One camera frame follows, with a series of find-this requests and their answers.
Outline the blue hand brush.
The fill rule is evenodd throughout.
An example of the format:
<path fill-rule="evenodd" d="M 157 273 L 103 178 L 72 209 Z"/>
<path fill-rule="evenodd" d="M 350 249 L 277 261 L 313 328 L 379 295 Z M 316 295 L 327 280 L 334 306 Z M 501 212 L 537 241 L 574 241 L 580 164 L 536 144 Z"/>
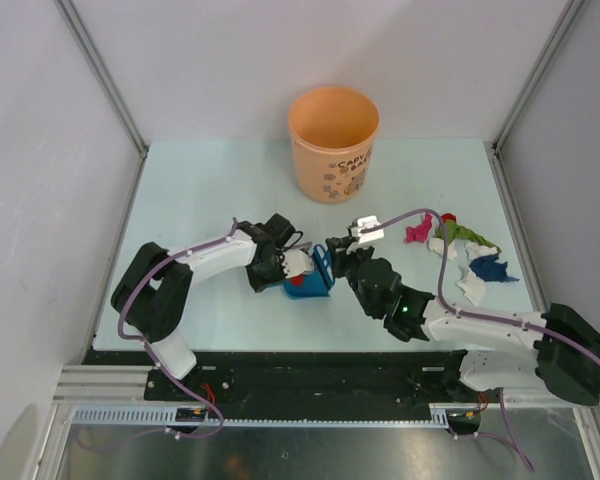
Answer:
<path fill-rule="evenodd" d="M 336 281 L 328 249 L 322 244 L 316 244 L 313 247 L 312 260 L 314 271 L 311 274 L 311 278 L 314 284 L 314 291 L 319 296 L 328 296 Z"/>

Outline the blue plastic dustpan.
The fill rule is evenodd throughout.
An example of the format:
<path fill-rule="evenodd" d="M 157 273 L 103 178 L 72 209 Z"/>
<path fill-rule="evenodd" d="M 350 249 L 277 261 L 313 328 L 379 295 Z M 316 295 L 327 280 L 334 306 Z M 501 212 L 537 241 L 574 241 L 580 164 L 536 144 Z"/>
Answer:
<path fill-rule="evenodd" d="M 321 270 L 301 274 L 283 282 L 283 289 L 291 299 L 322 298 L 330 295 L 334 280 Z"/>

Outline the pink paper scrap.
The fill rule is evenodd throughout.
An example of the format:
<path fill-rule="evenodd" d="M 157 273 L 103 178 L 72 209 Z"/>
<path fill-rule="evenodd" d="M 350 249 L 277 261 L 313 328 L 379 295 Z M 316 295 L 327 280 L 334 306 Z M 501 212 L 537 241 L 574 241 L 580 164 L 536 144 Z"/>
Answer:
<path fill-rule="evenodd" d="M 425 243 L 433 226 L 432 215 L 426 213 L 422 221 L 416 226 L 407 226 L 405 230 L 405 242 Z"/>

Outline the green paper scrap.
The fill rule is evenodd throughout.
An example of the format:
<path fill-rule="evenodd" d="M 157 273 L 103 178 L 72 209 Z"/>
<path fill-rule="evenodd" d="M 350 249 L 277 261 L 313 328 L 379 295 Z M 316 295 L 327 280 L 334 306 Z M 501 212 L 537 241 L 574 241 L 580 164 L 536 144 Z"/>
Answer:
<path fill-rule="evenodd" d="M 487 240 L 484 236 L 476 233 L 470 228 L 458 224 L 453 220 L 447 220 L 444 222 L 444 226 L 439 226 L 435 231 L 434 237 L 439 239 L 446 238 L 449 243 L 455 239 L 466 240 L 474 242 L 480 246 L 495 248 L 498 253 L 501 252 L 501 248 L 498 245 Z"/>

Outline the red paper scrap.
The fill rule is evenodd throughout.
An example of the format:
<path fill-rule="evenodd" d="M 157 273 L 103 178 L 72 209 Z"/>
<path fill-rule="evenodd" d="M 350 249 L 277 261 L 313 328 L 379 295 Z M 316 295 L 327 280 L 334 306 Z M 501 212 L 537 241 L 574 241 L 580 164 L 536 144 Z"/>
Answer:
<path fill-rule="evenodd" d="M 456 223 L 457 217 L 451 213 L 445 213 L 441 216 L 441 220 L 443 224 L 446 224 L 448 222 Z"/>

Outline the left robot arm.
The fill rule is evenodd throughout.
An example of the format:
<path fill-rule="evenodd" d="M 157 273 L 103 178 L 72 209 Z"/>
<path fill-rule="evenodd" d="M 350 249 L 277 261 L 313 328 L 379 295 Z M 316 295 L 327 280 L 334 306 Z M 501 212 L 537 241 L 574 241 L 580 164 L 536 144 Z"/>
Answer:
<path fill-rule="evenodd" d="M 297 233 L 285 217 L 275 214 L 266 223 L 233 220 L 227 233 L 186 248 L 142 245 L 111 296 L 118 336 L 141 343 L 168 374 L 165 385 L 177 398 L 194 397 L 201 376 L 194 370 L 196 355 L 179 330 L 190 292 L 239 268 L 256 293 L 312 272 L 312 245 L 293 243 Z"/>

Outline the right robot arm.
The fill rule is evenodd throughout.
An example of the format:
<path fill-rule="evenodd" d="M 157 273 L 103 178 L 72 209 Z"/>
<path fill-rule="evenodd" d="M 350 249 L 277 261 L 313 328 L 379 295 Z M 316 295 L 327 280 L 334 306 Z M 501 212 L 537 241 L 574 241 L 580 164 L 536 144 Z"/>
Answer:
<path fill-rule="evenodd" d="M 545 312 L 468 311 L 403 284 L 391 263 L 352 237 L 329 238 L 333 273 L 347 281 L 364 313 L 396 339 L 473 345 L 453 355 L 443 393 L 464 401 L 474 392 L 546 387 L 571 404 L 600 400 L 600 333 L 573 308 Z"/>

